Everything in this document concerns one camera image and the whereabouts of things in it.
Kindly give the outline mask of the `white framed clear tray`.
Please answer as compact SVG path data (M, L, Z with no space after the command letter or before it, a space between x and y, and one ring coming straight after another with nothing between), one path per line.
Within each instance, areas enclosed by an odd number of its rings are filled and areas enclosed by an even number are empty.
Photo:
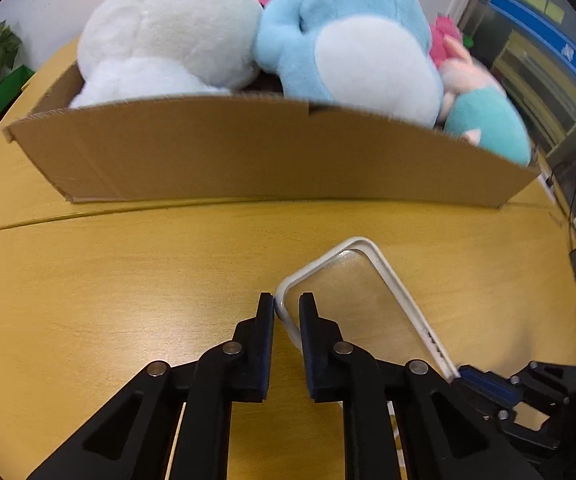
M336 322L345 340L375 358L403 365L423 360L449 382L459 376L439 335L376 243L344 240L278 285L275 311L301 346L299 298L314 295L317 311Z

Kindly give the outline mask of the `blue bear plush toy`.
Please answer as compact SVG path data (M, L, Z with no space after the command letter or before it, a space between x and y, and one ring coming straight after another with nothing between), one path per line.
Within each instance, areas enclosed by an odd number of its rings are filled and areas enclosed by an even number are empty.
M288 99L433 127L443 84L418 0L270 0L253 55Z

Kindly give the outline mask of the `white panda plush toy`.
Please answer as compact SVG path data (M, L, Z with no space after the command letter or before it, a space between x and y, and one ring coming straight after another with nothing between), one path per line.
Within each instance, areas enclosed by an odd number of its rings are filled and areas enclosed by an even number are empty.
M258 0L105 0L78 43L73 108L230 94L251 84Z

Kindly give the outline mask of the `wooden shelf behind glass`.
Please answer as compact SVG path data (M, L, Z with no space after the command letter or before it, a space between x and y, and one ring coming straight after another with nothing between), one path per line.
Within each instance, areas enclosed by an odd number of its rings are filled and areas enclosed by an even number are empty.
M512 30L492 73L527 124L533 142L550 156L576 130L576 85L525 36Z

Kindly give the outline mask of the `brown cardboard box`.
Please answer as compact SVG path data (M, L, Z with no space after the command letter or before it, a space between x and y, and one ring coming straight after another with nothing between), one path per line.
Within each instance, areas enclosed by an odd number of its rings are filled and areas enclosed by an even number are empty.
M425 200L497 208L536 177L463 140L233 92L73 108L78 63L7 135L66 200Z

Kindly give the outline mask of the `teal pink plush toy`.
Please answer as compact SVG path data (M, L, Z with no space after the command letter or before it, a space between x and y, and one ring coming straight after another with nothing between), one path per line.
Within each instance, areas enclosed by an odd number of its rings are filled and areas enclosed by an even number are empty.
M529 166L532 148L527 128L504 88L460 40L446 36L443 45L448 55L439 65L443 131L516 165Z

